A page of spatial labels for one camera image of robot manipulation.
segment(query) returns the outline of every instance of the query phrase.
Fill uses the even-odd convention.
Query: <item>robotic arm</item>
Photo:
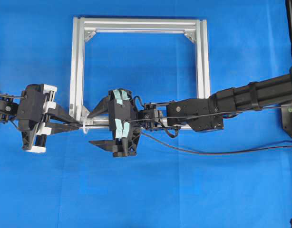
[[[23,150],[45,152],[47,136],[78,130],[82,127],[60,105],[54,102],[57,88],[41,84],[29,85],[21,96],[0,94],[0,123],[18,120]],[[139,99],[144,109],[138,110]],[[224,129],[224,119],[236,117],[245,111],[281,108],[283,129],[292,137],[292,67],[290,74],[251,82],[239,88],[229,88],[211,95],[208,99],[191,98],[182,101],[142,104],[140,97],[130,91],[109,91],[88,118],[102,114],[109,116],[112,140],[90,141],[91,144],[112,152],[113,157],[136,155],[142,129],[164,130],[170,137],[177,137],[184,125],[196,132]]]
[[[22,136],[22,149],[28,152],[46,152],[47,136],[79,129],[74,118],[54,102],[57,88],[41,84],[29,85],[21,96],[0,94],[0,123],[18,120],[16,127]]]
[[[138,110],[135,99],[140,100],[143,110]],[[239,88],[229,88],[211,95],[208,99],[191,98],[183,101],[142,104],[137,96],[125,89],[109,91],[89,114],[93,118],[109,114],[109,129],[112,140],[90,141],[91,144],[113,153],[114,157],[136,155],[142,129],[164,130],[176,137],[181,126],[187,124],[196,132],[222,130],[224,119],[232,118],[244,111],[261,111],[269,105],[282,105],[283,129],[292,137],[292,67],[290,74],[251,82]],[[166,107],[166,116],[158,110]]]

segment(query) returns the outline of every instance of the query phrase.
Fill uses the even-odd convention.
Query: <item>black cable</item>
[[[20,131],[19,128],[18,128],[18,126],[14,123],[13,120],[10,120],[10,122],[14,125],[14,127],[16,128],[17,131]]]
[[[10,99],[24,99],[25,98],[23,96],[12,96],[12,95],[4,95],[4,94],[0,94],[0,97],[10,98]]]
[[[174,129],[174,130],[175,130],[175,134],[171,134],[171,133],[169,132],[169,130],[167,129],[167,127],[165,127],[164,124],[163,124],[161,121],[158,121],[157,123],[161,125],[161,127],[164,129],[165,133],[166,133],[170,138],[173,139],[173,138],[175,138],[175,137],[177,137],[177,136],[179,135],[179,129],[178,129],[178,128]]]
[[[152,137],[149,134],[146,134],[144,132],[141,133],[142,135],[151,138],[152,140],[177,151],[182,151],[182,152],[186,152],[186,153],[192,153],[192,154],[198,154],[198,155],[230,155],[230,154],[238,154],[238,153],[248,153],[248,152],[256,152],[256,151],[264,151],[264,150],[272,150],[272,149],[289,149],[292,148],[292,146],[272,146],[272,147],[264,147],[264,148],[256,148],[256,149],[247,149],[247,150],[241,150],[241,151],[231,151],[231,152],[199,152],[199,151],[190,151],[190,150],[185,150],[182,148],[178,148],[178,147],[174,147],[171,145],[168,145],[165,142],[162,142],[158,139],[156,139],[155,137]]]
[[[136,103],[136,99],[138,99],[138,101],[140,102],[140,105],[145,109],[145,106],[143,105],[142,99],[140,98],[140,96],[135,96],[133,98],[134,102]]]
[[[154,102],[150,102],[151,105],[157,105],[157,106],[167,106],[172,102],[160,102],[160,103],[154,103]]]
[[[286,106],[276,106],[276,107],[264,107],[262,108],[263,110],[268,110],[268,109],[283,109],[283,108],[291,108],[292,107],[286,107]],[[218,113],[210,113],[210,114],[204,114],[204,115],[187,115],[187,116],[161,116],[161,117],[156,117],[156,118],[150,118],[150,119],[137,119],[137,120],[126,120],[127,122],[138,122],[138,121],[144,121],[144,120],[157,120],[157,119],[195,119],[199,117],[206,117],[206,116],[212,116],[212,115],[222,115],[222,114],[241,114],[243,112],[249,112],[249,111],[254,111],[253,109],[245,109],[241,111],[233,111],[233,112],[218,112]]]

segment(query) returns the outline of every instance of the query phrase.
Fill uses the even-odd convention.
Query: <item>square metal frame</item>
[[[85,43],[97,33],[184,34],[190,41],[195,43],[197,97],[208,98],[210,96],[206,20],[74,17],[69,114],[77,121],[85,123],[89,114],[89,110],[83,104]],[[88,124],[107,125],[108,118],[95,117],[92,120],[88,120]]]

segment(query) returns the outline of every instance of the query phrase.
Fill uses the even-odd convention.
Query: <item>blue background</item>
[[[211,90],[286,74],[292,64],[284,0],[0,1],[0,91],[58,87],[68,109],[74,16],[207,19]],[[145,102],[195,97],[193,44],[181,35],[97,34],[86,45],[85,106],[114,88]],[[278,111],[246,113],[225,130],[182,131],[175,146],[240,150],[290,140]],[[0,125],[0,227],[289,227],[292,149],[236,156],[182,154],[142,137],[138,156],[113,159],[88,140],[50,136],[46,154],[21,150]]]

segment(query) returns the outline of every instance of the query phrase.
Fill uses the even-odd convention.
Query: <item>light blue tape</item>
[[[124,123],[123,134],[122,134],[122,137],[123,137],[123,138],[128,137],[129,129],[130,129],[130,123],[125,122],[125,123]]]
[[[123,104],[123,100],[121,98],[121,94],[120,94],[119,90],[118,89],[113,90],[113,94],[114,94],[114,97],[117,100],[117,103],[122,105]]]
[[[116,138],[117,139],[121,139],[122,138],[122,134],[123,134],[123,125],[122,125],[122,121],[120,119],[115,119],[116,121]]]
[[[123,97],[123,100],[129,100],[128,94],[124,90],[122,90],[122,97]]]

